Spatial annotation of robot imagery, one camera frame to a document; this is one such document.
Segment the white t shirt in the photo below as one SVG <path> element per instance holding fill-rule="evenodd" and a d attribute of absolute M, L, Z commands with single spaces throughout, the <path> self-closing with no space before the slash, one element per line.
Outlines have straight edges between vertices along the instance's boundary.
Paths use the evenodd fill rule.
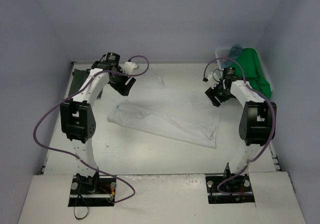
<path fill-rule="evenodd" d="M 209 148 L 216 147 L 219 120 L 205 94 L 170 88 L 156 72 L 137 77 L 107 117 L 122 127 Z"/>

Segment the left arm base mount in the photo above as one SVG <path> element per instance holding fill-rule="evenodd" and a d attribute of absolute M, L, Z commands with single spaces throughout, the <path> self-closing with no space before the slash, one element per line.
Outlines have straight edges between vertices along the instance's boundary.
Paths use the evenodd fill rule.
<path fill-rule="evenodd" d="M 81 180 L 79 176 L 73 176 L 68 207 L 114 206 L 116 183 L 115 178 L 100 176 L 97 183 L 92 186 Z"/>

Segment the grey t shirt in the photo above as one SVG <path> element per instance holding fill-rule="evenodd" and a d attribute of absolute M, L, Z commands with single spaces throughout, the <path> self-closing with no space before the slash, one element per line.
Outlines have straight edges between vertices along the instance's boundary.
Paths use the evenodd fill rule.
<path fill-rule="evenodd" d="M 71 82 L 71 86 L 69 88 L 68 96 L 73 95 L 74 93 L 82 89 L 83 86 L 86 84 L 86 80 L 89 75 L 90 75 L 90 69 L 86 69 L 86 70 L 75 69 L 72 73 L 73 79 Z M 89 101 L 92 103 L 93 100 L 86 94 L 88 90 L 89 90 L 89 87 L 86 88 L 86 90 L 81 92 L 80 94 L 74 95 L 72 99 L 77 102 Z"/>

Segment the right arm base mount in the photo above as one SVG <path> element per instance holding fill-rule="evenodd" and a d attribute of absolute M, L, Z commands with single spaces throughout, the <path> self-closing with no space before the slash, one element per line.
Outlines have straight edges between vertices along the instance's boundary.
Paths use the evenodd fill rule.
<path fill-rule="evenodd" d="M 222 175 L 206 175 L 206 189 L 209 204 L 238 204 L 254 203 L 255 197 L 252 191 L 251 181 L 247 174 L 223 184 L 218 191 L 218 184 L 223 181 Z"/>

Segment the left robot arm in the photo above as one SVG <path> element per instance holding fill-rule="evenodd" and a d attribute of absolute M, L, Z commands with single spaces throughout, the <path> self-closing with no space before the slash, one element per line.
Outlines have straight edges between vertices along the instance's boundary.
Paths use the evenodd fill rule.
<path fill-rule="evenodd" d="M 122 96 L 128 96 L 135 78 L 130 74 L 138 69 L 134 62 L 119 65 L 120 56 L 107 53 L 104 61 L 96 61 L 91 68 L 74 70 L 69 95 L 71 99 L 60 106 L 61 129 L 71 141 L 75 155 L 79 157 L 76 180 L 90 194 L 100 187 L 92 137 L 96 131 L 96 121 L 92 107 L 102 94 L 105 85 L 110 85 Z"/>

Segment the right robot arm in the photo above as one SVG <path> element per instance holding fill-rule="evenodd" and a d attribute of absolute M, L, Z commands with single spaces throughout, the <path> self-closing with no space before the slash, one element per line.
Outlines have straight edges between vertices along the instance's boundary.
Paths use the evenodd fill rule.
<path fill-rule="evenodd" d="M 236 99 L 243 109 L 238 126 L 241 143 L 221 177 L 222 186 L 227 190 L 238 186 L 238 176 L 245 173 L 249 164 L 261 156 L 276 130 L 276 104 L 253 89 L 244 77 L 237 76 L 235 70 L 234 67 L 224 68 L 219 79 L 214 71 L 205 74 L 203 78 L 209 84 L 205 95 L 215 107 Z"/>

